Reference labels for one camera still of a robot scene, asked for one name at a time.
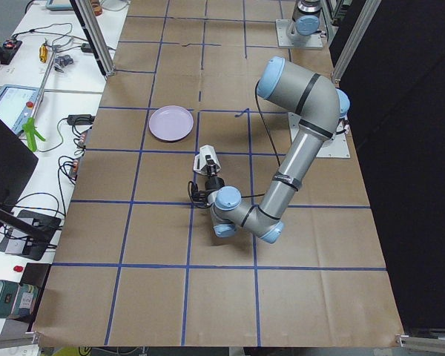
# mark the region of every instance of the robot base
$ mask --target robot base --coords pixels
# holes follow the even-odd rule
[[[305,36],[302,41],[292,41],[287,36],[287,27],[291,24],[291,20],[275,20],[275,28],[277,29],[277,40],[279,48],[304,48],[306,50],[321,50],[323,42],[319,33]]]

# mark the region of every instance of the metal base plate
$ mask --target metal base plate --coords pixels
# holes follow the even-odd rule
[[[289,113],[289,125],[290,125],[290,137],[293,141],[295,136],[298,134],[298,122],[300,121],[300,116]],[[343,124],[341,123],[337,131],[343,130]],[[317,158],[350,158],[348,149],[348,142],[346,141],[346,136],[344,133],[337,135],[331,143],[326,141],[323,147],[317,154]]]
[[[275,28],[277,29],[277,40],[279,48],[304,48],[306,50],[321,50],[323,42],[319,33],[310,36],[304,36],[299,42],[292,41],[287,36],[287,27],[291,24],[291,20],[275,20]]]

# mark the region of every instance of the pink plate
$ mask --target pink plate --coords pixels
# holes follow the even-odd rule
[[[178,141],[193,128],[193,116],[181,106],[169,105],[155,111],[150,118],[150,131],[164,141]]]

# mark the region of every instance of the monitor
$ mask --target monitor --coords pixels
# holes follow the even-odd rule
[[[33,255],[30,258],[34,260],[41,258],[61,222],[60,219],[43,214],[25,212],[26,217],[32,220],[42,221],[43,217],[47,220],[44,225],[32,225],[10,213],[33,175],[37,163],[38,158],[33,152],[0,120],[0,227],[6,224],[25,233],[33,241],[28,243],[25,257]]]

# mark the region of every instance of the black curtain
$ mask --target black curtain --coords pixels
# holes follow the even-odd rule
[[[340,87],[401,319],[445,329],[445,0],[382,1]]]

